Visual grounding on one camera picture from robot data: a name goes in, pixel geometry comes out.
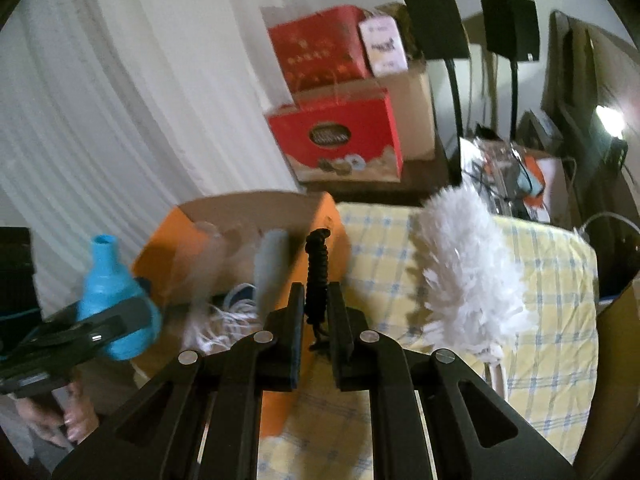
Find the person's left hand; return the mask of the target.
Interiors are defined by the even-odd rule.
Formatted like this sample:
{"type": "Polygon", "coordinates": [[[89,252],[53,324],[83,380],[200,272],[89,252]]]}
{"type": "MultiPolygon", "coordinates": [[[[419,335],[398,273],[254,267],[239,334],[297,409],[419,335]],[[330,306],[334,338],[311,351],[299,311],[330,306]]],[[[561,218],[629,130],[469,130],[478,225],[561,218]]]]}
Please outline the person's left hand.
{"type": "Polygon", "coordinates": [[[90,398],[84,393],[80,379],[66,386],[68,400],[59,412],[48,408],[35,399],[23,398],[15,401],[17,413],[40,439],[59,448],[66,443],[78,444],[99,427],[99,417],[90,398]]]}

